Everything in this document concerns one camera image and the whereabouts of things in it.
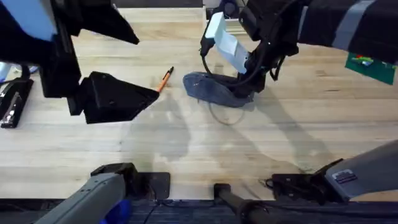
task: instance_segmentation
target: gray cloth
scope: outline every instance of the gray cloth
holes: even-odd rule
[[[237,98],[226,86],[219,84],[205,72],[192,72],[185,75],[183,84],[188,96],[210,103],[239,108],[253,102],[254,93],[246,98]]]

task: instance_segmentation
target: blue cloth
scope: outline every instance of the blue cloth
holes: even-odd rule
[[[237,98],[226,86],[219,84],[205,72],[186,74],[183,78],[183,84],[188,96],[210,103],[239,108],[246,103],[253,102],[254,93],[246,98]]]
[[[126,224],[131,214],[130,200],[122,200],[105,216],[99,224]]]

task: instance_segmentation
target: orange pen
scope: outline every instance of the orange pen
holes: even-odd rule
[[[164,75],[162,82],[159,84],[159,86],[157,86],[157,91],[161,92],[163,90],[163,87],[166,85],[167,80],[169,80],[172,72],[174,70],[174,67],[171,67],[167,72],[166,75]]]

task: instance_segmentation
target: wooden tabletop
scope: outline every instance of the wooden tabletop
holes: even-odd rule
[[[95,168],[133,162],[139,171],[170,172],[170,198],[211,199],[213,184],[226,182],[244,198],[272,199],[258,179],[311,173],[397,139],[398,88],[345,69],[342,51],[301,45],[254,103],[225,108],[187,96],[182,84],[185,74],[204,71],[203,9],[121,13],[140,44],[82,31],[73,38],[82,74],[156,88],[174,66],[160,98],[133,121],[87,125],[69,115],[66,99],[45,99],[34,75],[19,127],[0,129],[1,198],[67,198]],[[207,61],[214,72],[235,73],[215,50]]]

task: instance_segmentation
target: label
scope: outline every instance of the label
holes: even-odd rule
[[[357,179],[357,177],[355,176],[354,172],[352,170],[349,170],[349,169],[345,169],[345,170],[339,171],[337,173],[332,174],[331,176],[339,184],[347,183],[347,182],[350,182],[352,180],[356,180]]]

